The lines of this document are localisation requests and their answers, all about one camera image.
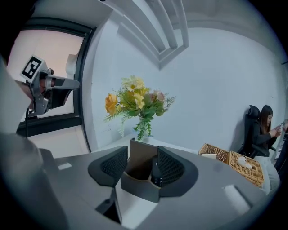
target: chair armrest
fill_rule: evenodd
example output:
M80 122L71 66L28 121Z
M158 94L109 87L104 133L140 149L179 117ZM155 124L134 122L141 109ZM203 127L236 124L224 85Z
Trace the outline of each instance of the chair armrest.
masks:
M252 144L252 148L257 151L259 156L267 156L267 154L257 145Z

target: long dark hair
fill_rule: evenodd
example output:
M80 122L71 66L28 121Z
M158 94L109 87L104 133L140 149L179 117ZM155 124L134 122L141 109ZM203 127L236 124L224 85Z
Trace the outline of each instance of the long dark hair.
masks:
M264 105L263 109L261 110L260 117L259 117L259 123L261 125L261 129L262 129L263 134L266 134L266 133L270 132L270 130L271 130L271 122L269 125L267 124L267 120L268 120L269 115L273 116L273 110L270 106Z

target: black window frame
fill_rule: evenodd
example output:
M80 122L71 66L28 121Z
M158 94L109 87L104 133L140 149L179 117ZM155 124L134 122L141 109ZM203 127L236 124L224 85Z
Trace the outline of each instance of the black window frame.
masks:
M34 17L30 18L26 24L21 29L24 30L50 30L58 31L62 33L68 33L71 35L76 35L83 37L81 47L79 49L79 54L76 62L76 72L74 79L80 82L80 87L78 90L73 92L73 107L74 113L55 115L43 118L31 118L28 120L28 137L48 133L56 130L61 130L64 128L75 127L82 125L85 140L91 152L91 148L87 139L83 109L82 109L82 77L85 59L89 49L91 39L97 27L90 28L79 23L71 22L59 18L48 18L48 17ZM25 122L20 122L17 134L25 136Z

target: chair headrest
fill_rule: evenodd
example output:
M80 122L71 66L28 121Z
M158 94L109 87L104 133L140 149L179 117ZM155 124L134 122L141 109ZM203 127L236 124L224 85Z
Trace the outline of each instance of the chair headrest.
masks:
M259 116L260 116L260 110L257 107L250 105L250 109L249 109L248 115L251 118L258 119Z

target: white table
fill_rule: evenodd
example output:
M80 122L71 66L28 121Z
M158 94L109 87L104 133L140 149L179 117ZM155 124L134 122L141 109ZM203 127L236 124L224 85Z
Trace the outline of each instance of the white table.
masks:
M130 140L132 138L137 138L136 134L130 134L126 137L111 143L101 149L98 149L98 151L102 151L105 149L110 149L118 146L128 146L128 158L130 155ZM183 148L180 146L175 146L166 142L161 142L153 137L149 137L147 141L143 141L144 143L154 145L154 146L164 146L164 147L170 147L174 149L183 150L186 152L190 152L192 154L198 154L198 151ZM126 228L134 229L136 228L157 206L156 203L147 201L145 199L142 199L138 196L134 196L126 191L124 191L121 188L121 182L119 181L116 185L116 193L117 193L117 200L119 203L120 212L122 215L122 225Z

